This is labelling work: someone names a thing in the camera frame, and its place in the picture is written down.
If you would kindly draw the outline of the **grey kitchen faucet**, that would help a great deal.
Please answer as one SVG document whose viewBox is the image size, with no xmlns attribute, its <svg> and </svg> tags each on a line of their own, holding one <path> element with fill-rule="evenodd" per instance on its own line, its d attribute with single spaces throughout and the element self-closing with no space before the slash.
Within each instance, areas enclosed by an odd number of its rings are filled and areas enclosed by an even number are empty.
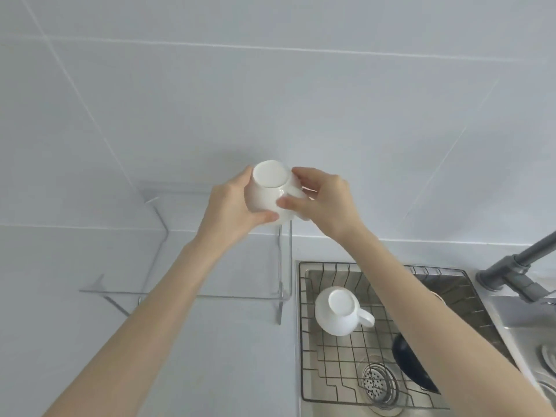
<svg viewBox="0 0 556 417">
<path fill-rule="evenodd" d="M 487 269 L 478 271 L 475 280 L 478 284 L 491 291 L 501 291 L 504 286 L 527 303 L 539 302 L 550 295 L 556 294 L 556 289 L 548 291 L 538 282 L 527 276 L 531 265 L 556 251 L 556 231 L 553 231 L 540 241 L 529 246 L 522 252 L 508 255 L 497 261 Z"/>
</svg>

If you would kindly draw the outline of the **clear acrylic shelf rack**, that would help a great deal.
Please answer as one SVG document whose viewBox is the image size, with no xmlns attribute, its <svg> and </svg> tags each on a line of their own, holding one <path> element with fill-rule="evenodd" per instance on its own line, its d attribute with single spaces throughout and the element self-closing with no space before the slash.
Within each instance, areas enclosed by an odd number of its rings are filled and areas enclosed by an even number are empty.
<svg viewBox="0 0 556 417">
<path fill-rule="evenodd" d="M 195 237 L 180 251 L 168 272 L 159 283 L 149 292 L 112 292 L 105 290 L 102 285 L 103 277 L 100 276 L 91 288 L 82 288 L 81 293 L 99 295 L 113 304 L 119 310 L 113 295 L 137 295 L 145 297 L 133 313 L 126 312 L 130 321 L 117 333 L 118 336 L 135 336 L 139 325 L 148 326 L 160 324 L 161 332 L 169 334 L 177 329 L 187 317 L 190 309 L 198 297 L 199 291 L 205 280 L 217 266 L 222 257 L 237 243 L 226 250 L 215 249 L 208 243 Z"/>
</svg>

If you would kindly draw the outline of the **dark blue bowl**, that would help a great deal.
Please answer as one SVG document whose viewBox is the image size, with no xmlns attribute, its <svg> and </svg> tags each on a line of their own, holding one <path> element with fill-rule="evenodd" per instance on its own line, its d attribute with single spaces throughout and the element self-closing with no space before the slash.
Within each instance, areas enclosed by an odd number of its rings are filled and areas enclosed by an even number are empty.
<svg viewBox="0 0 556 417">
<path fill-rule="evenodd" d="M 401 333 L 398 333 L 393 339 L 392 354 L 401 371 L 406 374 L 411 381 L 427 391 L 440 394 L 433 380 L 429 377 Z"/>
</svg>

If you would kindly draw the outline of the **person's left forearm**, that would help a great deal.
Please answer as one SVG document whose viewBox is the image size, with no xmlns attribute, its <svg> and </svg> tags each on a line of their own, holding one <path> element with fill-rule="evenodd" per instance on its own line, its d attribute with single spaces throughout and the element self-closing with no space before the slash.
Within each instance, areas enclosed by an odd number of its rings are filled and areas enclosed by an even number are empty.
<svg viewBox="0 0 556 417">
<path fill-rule="evenodd" d="M 43 417 L 137 417 L 199 289 L 240 239 L 198 234 L 185 245 L 156 287 Z"/>
</svg>

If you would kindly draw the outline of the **metal sink drain strainer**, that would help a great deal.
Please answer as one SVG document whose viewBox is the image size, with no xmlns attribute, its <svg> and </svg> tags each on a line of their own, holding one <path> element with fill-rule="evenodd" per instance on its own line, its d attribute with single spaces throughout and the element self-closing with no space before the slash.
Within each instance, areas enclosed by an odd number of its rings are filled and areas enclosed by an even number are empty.
<svg viewBox="0 0 556 417">
<path fill-rule="evenodd" d="M 370 403 L 380 409 L 391 409 L 398 402 L 398 383 L 384 364 L 364 364 L 358 384 Z"/>
</svg>

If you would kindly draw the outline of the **stainless steel sink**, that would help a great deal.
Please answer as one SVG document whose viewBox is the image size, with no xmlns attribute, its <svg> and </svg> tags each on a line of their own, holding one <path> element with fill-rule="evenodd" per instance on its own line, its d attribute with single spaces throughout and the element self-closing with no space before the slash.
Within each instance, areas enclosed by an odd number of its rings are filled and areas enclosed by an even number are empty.
<svg viewBox="0 0 556 417">
<path fill-rule="evenodd" d="M 556 417 L 538 390 L 509 320 L 499 310 L 508 296 L 474 287 L 465 271 L 413 268 L 393 256 L 363 256 L 357 264 L 299 263 L 301 398 L 313 411 L 355 411 L 370 417 L 363 376 L 371 361 L 387 367 L 376 376 L 374 399 L 398 399 L 395 417 Z M 355 294 L 378 322 L 351 335 L 324 334 L 315 299 L 328 287 Z"/>
</svg>

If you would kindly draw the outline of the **person's left hand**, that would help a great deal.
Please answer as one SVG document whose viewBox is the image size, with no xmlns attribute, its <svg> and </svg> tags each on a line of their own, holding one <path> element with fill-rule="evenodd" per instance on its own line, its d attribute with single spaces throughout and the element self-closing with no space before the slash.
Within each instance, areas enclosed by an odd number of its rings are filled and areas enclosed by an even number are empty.
<svg viewBox="0 0 556 417">
<path fill-rule="evenodd" d="M 211 247 L 226 250 L 257 226 L 245 226 L 248 210 L 245 188 L 250 182 L 252 166 L 223 184 L 214 186 L 196 238 Z"/>
</svg>

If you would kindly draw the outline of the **person's right hand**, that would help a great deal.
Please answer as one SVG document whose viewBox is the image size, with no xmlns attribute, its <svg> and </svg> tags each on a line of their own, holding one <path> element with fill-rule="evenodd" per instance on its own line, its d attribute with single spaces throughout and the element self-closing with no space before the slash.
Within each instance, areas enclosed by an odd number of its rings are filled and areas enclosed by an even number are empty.
<svg viewBox="0 0 556 417">
<path fill-rule="evenodd" d="M 292 172 L 302 187 L 319 190 L 313 211 L 295 212 L 316 224 L 324 235 L 342 245 L 364 227 L 349 184 L 341 176 L 308 167 L 294 167 Z"/>
</svg>

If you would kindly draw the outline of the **person's right forearm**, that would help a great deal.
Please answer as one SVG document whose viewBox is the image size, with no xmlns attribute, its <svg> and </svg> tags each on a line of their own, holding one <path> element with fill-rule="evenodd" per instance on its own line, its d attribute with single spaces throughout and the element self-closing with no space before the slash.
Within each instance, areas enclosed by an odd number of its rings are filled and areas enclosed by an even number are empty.
<svg viewBox="0 0 556 417">
<path fill-rule="evenodd" d="M 341 246 L 361 268 L 458 417 L 556 417 L 530 381 L 365 226 Z"/>
</svg>

